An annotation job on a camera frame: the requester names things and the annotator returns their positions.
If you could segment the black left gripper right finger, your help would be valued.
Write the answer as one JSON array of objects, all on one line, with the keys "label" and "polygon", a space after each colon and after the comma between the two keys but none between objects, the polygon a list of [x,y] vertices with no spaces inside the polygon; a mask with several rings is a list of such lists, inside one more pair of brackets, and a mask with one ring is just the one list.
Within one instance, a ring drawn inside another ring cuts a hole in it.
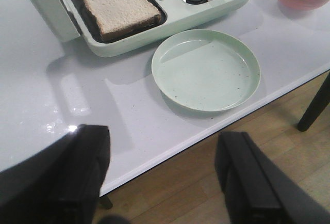
[{"label": "black left gripper right finger", "polygon": [[329,211],[263,154],[248,133],[221,133],[214,161],[231,223],[329,223]]}]

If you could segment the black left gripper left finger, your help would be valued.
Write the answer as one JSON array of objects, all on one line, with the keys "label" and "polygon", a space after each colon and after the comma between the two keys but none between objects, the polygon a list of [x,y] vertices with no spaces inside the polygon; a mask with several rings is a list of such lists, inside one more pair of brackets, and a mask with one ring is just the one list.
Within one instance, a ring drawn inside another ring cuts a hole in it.
[{"label": "black left gripper left finger", "polygon": [[1,223],[91,223],[110,163],[110,132],[80,125],[1,172]]}]

